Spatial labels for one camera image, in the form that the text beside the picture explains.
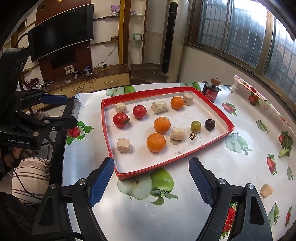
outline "bottle cap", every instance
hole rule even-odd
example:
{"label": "bottle cap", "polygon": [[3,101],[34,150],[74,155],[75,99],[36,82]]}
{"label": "bottle cap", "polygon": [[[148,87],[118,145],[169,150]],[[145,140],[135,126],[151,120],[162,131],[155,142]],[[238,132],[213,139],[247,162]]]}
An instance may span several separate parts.
{"label": "bottle cap", "polygon": [[218,78],[212,77],[211,84],[214,86],[219,86],[221,84],[221,80],[219,80]]}

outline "windowsill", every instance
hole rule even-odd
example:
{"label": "windowsill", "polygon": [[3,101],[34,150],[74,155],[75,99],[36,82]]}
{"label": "windowsill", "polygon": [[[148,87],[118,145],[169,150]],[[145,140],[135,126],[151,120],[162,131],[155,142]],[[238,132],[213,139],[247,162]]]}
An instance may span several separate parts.
{"label": "windowsill", "polygon": [[271,80],[268,80],[267,77],[263,78],[263,77],[259,76],[257,73],[254,73],[250,69],[243,67],[228,58],[225,58],[222,54],[212,52],[210,50],[201,48],[201,47],[193,45],[193,44],[188,44],[188,43],[184,43],[184,44],[187,46],[191,46],[193,48],[196,48],[200,51],[206,52],[207,54],[210,54],[220,60],[226,61],[228,64],[241,70],[242,72],[246,73],[247,75],[254,78],[255,80],[259,80],[260,84],[263,84],[263,87],[265,87],[265,86],[268,87],[270,90],[272,90],[276,94],[279,101],[281,101],[286,106],[286,109],[288,110],[291,117],[296,119],[296,104],[294,104],[293,101],[288,97],[288,95],[286,93],[284,93],[274,82],[272,82]]}

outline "striped cushion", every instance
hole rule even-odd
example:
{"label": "striped cushion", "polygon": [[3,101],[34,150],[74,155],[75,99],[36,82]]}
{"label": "striped cushion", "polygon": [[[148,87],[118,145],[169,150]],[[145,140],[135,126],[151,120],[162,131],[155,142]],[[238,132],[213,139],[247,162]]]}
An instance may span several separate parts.
{"label": "striped cushion", "polygon": [[[50,161],[38,157],[22,159],[15,169],[25,189],[38,198],[43,198],[49,186]],[[15,173],[12,176],[12,195],[26,204],[40,203],[41,201],[30,196],[21,186]]]}

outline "window pane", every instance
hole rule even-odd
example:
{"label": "window pane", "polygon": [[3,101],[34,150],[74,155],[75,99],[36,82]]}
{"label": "window pane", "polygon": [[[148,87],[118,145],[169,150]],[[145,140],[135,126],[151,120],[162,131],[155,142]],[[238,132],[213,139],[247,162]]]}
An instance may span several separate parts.
{"label": "window pane", "polygon": [[285,27],[275,19],[275,41],[265,75],[296,103],[296,40],[292,41]]}
{"label": "window pane", "polygon": [[204,0],[197,42],[220,49],[226,12],[227,0]]}
{"label": "window pane", "polygon": [[233,0],[225,52],[257,67],[266,28],[266,8],[252,0]]}

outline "person's hand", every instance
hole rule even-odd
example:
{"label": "person's hand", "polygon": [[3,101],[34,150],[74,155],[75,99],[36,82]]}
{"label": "person's hand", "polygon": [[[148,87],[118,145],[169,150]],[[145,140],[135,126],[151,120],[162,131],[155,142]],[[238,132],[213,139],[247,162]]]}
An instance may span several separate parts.
{"label": "person's hand", "polygon": [[18,159],[19,156],[20,156],[21,151],[22,151],[22,148],[14,147],[14,148],[12,149],[12,153],[7,153],[7,154],[4,156],[4,162],[6,163],[6,165],[7,165],[8,167],[12,167],[12,163],[15,162],[15,161],[13,160],[13,157],[14,157],[15,159]]}

